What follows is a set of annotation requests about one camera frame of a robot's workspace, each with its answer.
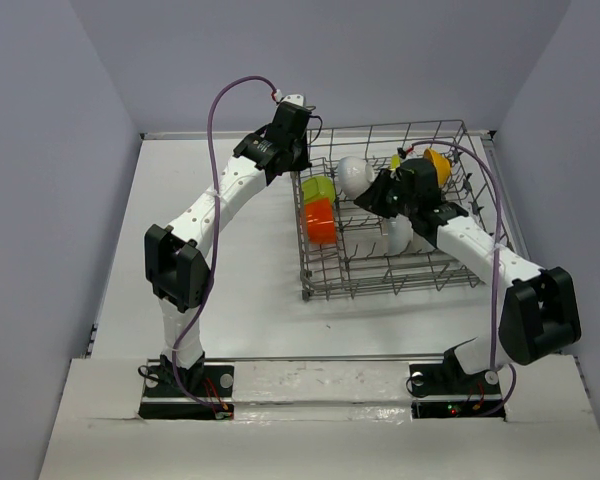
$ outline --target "white wall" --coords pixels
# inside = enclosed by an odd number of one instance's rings
[[[600,0],[574,0],[496,135],[530,255],[573,275],[600,424]]]
[[[0,480],[34,479],[138,135],[67,0],[0,0]]]
[[[569,0],[71,0],[141,131],[204,130],[235,78],[304,92],[327,125],[497,128]],[[220,129],[268,118],[261,85]]]

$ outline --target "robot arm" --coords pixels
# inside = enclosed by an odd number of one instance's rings
[[[221,173],[219,192],[210,187],[166,228],[153,225],[145,234],[145,272],[160,299],[165,335],[160,358],[167,374],[172,370],[176,340],[196,315],[211,280],[205,257],[213,242],[215,197],[220,202],[222,230],[276,176],[310,165],[306,128],[311,111],[304,102],[302,95],[285,97],[271,124],[247,135],[234,149]],[[204,362],[199,322],[181,339],[176,359],[180,378],[192,389],[202,376]]]
[[[415,233],[490,285],[494,239],[464,209],[445,201],[441,186],[448,175],[441,170],[448,173],[450,167],[444,162],[443,157],[430,156],[405,160],[395,172],[381,170],[364,192],[352,198],[359,207],[385,218],[407,216]],[[514,362],[528,365],[578,341],[580,322],[570,275],[561,268],[545,270],[506,247],[495,248],[500,257],[501,303],[496,370]],[[447,350],[438,374],[423,382],[450,386],[473,382],[476,375],[491,369],[491,341],[491,332],[486,331]]]

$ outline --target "wire rack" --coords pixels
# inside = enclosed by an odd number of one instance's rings
[[[310,131],[310,138],[316,132]],[[453,257],[414,236],[399,255],[386,254],[383,219],[354,205],[338,185],[338,161],[347,155],[362,157],[377,171],[388,167],[398,147],[407,148],[416,140],[445,140],[475,152],[471,137],[461,120],[410,122],[323,130],[310,147],[311,168],[292,175],[297,220],[302,298],[379,294],[397,295],[407,289],[450,285],[475,287],[479,279]],[[427,145],[416,148],[421,156]],[[495,230],[495,200],[492,186],[475,161],[455,148],[432,147],[449,158],[452,173],[443,187],[448,201],[463,206],[487,231]],[[310,177],[324,175],[336,187],[333,214],[335,245],[309,242],[304,216],[301,184]],[[500,243],[511,246],[505,228]]]

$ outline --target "red cup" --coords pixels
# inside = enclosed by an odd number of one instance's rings
[[[322,198],[304,206],[307,217],[309,241],[319,245],[336,243],[336,224],[328,198]]]

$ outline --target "white platform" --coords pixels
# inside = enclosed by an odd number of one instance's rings
[[[218,141],[218,157],[235,144]],[[42,480],[600,479],[600,433],[570,357],[519,370],[507,422],[412,420],[405,361],[238,362],[235,420],[137,418],[136,368],[162,348],[144,232],[187,208],[209,175],[204,141],[144,143],[93,357],[72,363]],[[440,353],[487,328],[484,287],[302,301],[295,228],[280,178],[223,232],[201,323],[209,357]]]
[[[600,433],[571,357],[520,369],[507,422],[411,420],[404,362],[365,362],[373,389],[357,362],[239,362],[237,397],[312,405],[247,403],[225,422],[146,421],[135,413],[142,360],[74,360],[41,480],[600,480]],[[336,382],[292,381],[298,372]],[[347,391],[364,403],[343,404]]]
[[[220,168],[238,141],[216,141]],[[486,159],[479,138],[473,143]],[[375,153],[390,155],[396,145],[381,148],[385,151]],[[326,153],[323,149],[315,155]],[[358,150],[351,153],[360,155]],[[478,172],[471,159],[464,164]],[[481,188],[481,178],[479,173],[473,176],[474,191]],[[144,233],[153,223],[164,226],[177,217],[210,183],[205,140],[143,143],[94,358],[155,358],[161,351],[161,312],[144,276]],[[493,215],[489,208],[482,213]],[[489,291],[484,286],[305,302],[299,272],[291,180],[286,175],[253,198],[221,235],[215,289],[201,319],[207,356],[440,353],[488,328]]]

